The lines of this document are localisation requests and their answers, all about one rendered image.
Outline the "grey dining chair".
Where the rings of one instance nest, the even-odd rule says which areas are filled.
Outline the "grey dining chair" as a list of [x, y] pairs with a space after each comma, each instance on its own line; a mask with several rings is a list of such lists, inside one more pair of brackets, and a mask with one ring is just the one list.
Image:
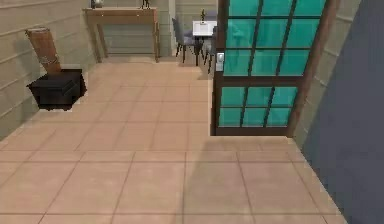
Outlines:
[[176, 54], [182, 53], [182, 57], [186, 58], [186, 49], [188, 47], [193, 47], [193, 53], [195, 55], [195, 63], [198, 63], [198, 54], [199, 54], [199, 42], [198, 39], [193, 36], [191, 31], [185, 32], [183, 26], [179, 22], [178, 18], [175, 17], [172, 19], [175, 39], [177, 43]]
[[216, 35], [217, 35], [217, 27], [213, 28], [212, 35], [204, 41], [203, 47], [205, 49], [205, 55], [203, 57], [204, 64], [208, 65], [207, 72], [211, 72], [212, 60], [216, 53]]

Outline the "brown glass-paned room door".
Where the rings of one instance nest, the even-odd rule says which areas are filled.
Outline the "brown glass-paned room door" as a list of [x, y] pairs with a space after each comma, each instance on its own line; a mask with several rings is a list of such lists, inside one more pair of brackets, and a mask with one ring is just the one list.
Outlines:
[[293, 135], [339, 3], [218, 0], [212, 135]]

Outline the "white dining table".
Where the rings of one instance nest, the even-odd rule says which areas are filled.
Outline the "white dining table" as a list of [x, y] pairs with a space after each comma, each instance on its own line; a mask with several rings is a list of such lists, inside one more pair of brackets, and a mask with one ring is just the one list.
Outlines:
[[217, 22], [213, 20], [193, 22], [192, 33], [198, 39], [199, 53], [204, 49], [204, 41], [212, 35], [214, 27], [217, 27]]

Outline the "light wooden console table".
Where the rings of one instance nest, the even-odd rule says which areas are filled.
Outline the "light wooden console table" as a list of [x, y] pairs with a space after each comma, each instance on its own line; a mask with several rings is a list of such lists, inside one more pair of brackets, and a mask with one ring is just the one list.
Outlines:
[[105, 24], [134, 24], [151, 25], [153, 38], [153, 54], [155, 62], [160, 58], [159, 22], [157, 8], [135, 7], [103, 7], [83, 8], [86, 24], [94, 47], [94, 54], [98, 63], [103, 57], [107, 57], [107, 47], [104, 40], [102, 26]]

